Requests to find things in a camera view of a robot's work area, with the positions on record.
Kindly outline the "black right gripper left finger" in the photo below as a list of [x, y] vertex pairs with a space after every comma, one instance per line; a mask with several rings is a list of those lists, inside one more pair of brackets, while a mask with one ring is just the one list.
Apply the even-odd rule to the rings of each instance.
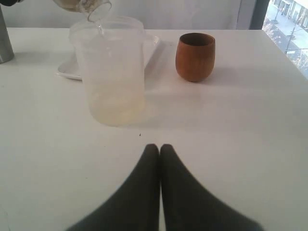
[[159, 211], [159, 150], [155, 144], [148, 144], [121, 187], [69, 230], [157, 231]]

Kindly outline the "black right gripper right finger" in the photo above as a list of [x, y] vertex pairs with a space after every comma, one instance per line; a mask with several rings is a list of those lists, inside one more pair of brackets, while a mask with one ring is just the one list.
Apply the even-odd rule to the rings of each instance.
[[237, 212], [189, 172], [175, 149], [160, 149], [161, 190], [168, 231], [261, 231], [256, 221]]

